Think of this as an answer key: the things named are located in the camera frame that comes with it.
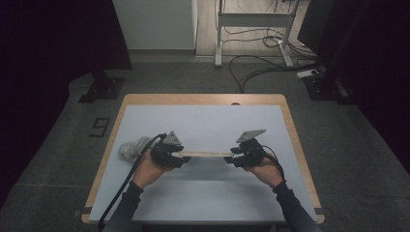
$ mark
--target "wooden table edge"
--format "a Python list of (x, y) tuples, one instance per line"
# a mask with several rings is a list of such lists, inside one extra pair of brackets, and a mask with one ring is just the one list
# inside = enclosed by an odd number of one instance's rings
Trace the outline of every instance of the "wooden table edge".
[[(129, 104), (232, 104), (239, 103), (243, 105), (247, 104), (268, 104), (268, 105), (280, 105), (283, 113), (283, 118), (289, 132), (289, 136), (292, 141), (292, 145), (295, 151), (295, 155), (298, 164), (303, 173), (303, 179), (307, 187), (307, 192), (310, 196), (313, 208), (321, 209), (319, 197), (317, 196), (316, 188), (313, 180), (311, 179), (310, 171), (308, 169), (308, 163), (305, 158), (305, 154), (302, 149), (302, 144), (299, 140), (299, 136), (296, 132), (295, 125), (293, 123), (292, 116), (290, 114), (289, 107), (284, 95), (249, 95), (249, 94), (128, 94), (124, 97), (115, 120), (114, 127), (111, 135), (108, 139), (102, 161), (100, 163), (99, 170), (97, 172), (94, 183), (91, 187), (90, 194), (85, 203), (85, 209), (90, 209), (94, 205), (95, 198), (97, 196), (98, 189), (105, 171), (106, 164), (108, 162), (111, 149), (114, 144), (115, 137), (117, 136), (118, 129), (121, 124), (124, 112)], [(90, 213), (81, 215), (81, 220), (84, 223), (93, 223), (90, 221)], [(323, 223), (325, 221), (324, 215), (317, 215), (317, 223)]]

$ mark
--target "white wall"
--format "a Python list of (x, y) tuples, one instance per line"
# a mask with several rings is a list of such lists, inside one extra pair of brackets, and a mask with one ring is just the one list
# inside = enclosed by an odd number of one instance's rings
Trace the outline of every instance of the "white wall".
[(113, 0), (128, 49), (195, 49), (196, 0)]

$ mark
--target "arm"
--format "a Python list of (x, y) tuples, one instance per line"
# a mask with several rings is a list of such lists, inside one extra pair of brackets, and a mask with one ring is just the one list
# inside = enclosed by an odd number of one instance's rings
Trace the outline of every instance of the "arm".
[(245, 167), (246, 171), (253, 173), (261, 182), (267, 184), (277, 194), (284, 218), (292, 231), (316, 232), (321, 231), (319, 226), (311, 219), (299, 200), (295, 197), (293, 190), (289, 189), (286, 181), (280, 176), (279, 170), (273, 162), (264, 158), (259, 165)]
[(143, 189), (156, 182), (165, 172), (172, 170), (170, 167), (156, 165), (151, 158), (151, 151), (148, 150), (136, 168), (129, 188), (123, 193), (117, 209), (104, 228), (104, 232), (128, 231), (132, 224), (132, 216), (138, 208), (139, 195)]

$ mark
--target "wooden stick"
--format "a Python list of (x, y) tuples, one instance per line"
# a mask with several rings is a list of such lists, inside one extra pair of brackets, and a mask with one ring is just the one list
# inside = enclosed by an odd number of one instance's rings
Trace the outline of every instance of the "wooden stick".
[(180, 152), (180, 157), (233, 157), (232, 153)]

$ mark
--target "white metal stand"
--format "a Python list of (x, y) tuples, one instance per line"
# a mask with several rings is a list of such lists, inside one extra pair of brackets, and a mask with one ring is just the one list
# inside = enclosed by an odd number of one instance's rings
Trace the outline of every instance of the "white metal stand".
[(218, 34), (215, 47), (215, 66), (222, 65), (222, 43), (220, 40), (222, 27), (284, 27), (285, 33), (282, 41), (279, 41), (280, 52), (283, 56), (287, 67), (293, 67), (293, 62), (290, 58), (290, 49), (287, 45), (289, 40), (290, 30), (292, 29), (293, 21), (295, 20), (296, 11), (298, 10), (299, 1), (296, 0), (291, 13), (273, 13), (273, 14), (237, 14), (224, 13), (222, 11), (223, 1), (220, 0), (220, 8), (218, 12)]

